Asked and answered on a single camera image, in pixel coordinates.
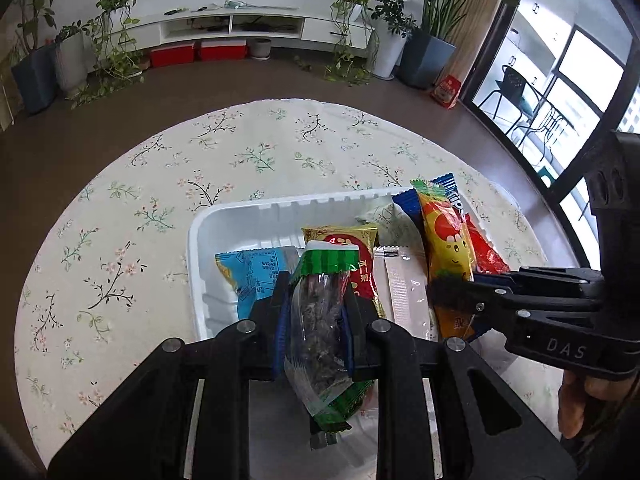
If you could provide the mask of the right hand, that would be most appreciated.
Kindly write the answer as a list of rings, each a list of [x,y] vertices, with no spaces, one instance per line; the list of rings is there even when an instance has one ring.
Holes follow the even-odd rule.
[[[582,429],[589,399],[622,402],[632,398],[638,390],[638,375],[613,382],[601,378],[578,375],[564,370],[560,387],[558,426],[564,438],[573,439]]]

